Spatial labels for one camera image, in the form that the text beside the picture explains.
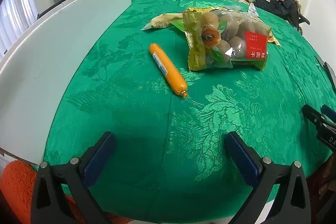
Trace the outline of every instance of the metal screw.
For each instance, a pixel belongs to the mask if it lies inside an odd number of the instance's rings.
[[[299,161],[297,161],[297,160],[294,162],[294,165],[295,165],[296,167],[298,167],[298,168],[301,167],[301,163],[300,163]]]
[[[79,158],[77,158],[77,157],[74,157],[70,160],[71,164],[77,164],[78,162],[79,162]]]
[[[269,157],[263,157],[262,161],[266,164],[270,164],[272,160]]]
[[[46,161],[43,161],[41,164],[40,164],[40,167],[41,168],[46,168],[48,165],[48,163]]]

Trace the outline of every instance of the red label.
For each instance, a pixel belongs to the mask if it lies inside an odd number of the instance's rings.
[[[266,59],[267,36],[247,31],[245,41],[247,59]]]

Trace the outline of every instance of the orange fluffy fabric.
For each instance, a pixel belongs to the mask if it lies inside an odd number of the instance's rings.
[[[0,190],[22,224],[30,224],[30,207],[37,173],[20,160],[9,163],[0,177]],[[80,224],[85,224],[73,198],[66,195],[69,207]],[[105,213],[113,224],[127,224],[132,219]]]

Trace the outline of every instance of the blue gripper pad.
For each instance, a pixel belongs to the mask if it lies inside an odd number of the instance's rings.
[[[225,137],[225,146],[232,160],[236,164],[245,183],[249,186],[257,187],[259,185],[259,171],[251,158],[241,147],[232,133],[228,133]]]
[[[332,120],[334,123],[336,123],[336,112],[332,110],[327,105],[321,106],[321,112],[326,115],[330,120]]]
[[[116,137],[110,133],[84,168],[82,182],[88,188],[94,185],[105,164],[116,149]]]

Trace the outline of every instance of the bed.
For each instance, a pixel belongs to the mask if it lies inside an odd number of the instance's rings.
[[[244,0],[132,0],[73,76],[54,117],[44,160],[66,163],[105,131],[113,132],[116,152],[90,188],[103,210],[155,223],[234,215],[251,188],[223,146],[223,136],[233,130],[276,163],[300,161],[307,176],[330,155],[301,108],[336,107],[336,99],[317,53],[286,21],[257,9],[281,44],[268,44],[264,71],[190,72],[183,33],[173,26],[140,30],[161,13],[223,5],[248,7]],[[148,54],[153,42],[186,79],[187,99],[171,92]]]

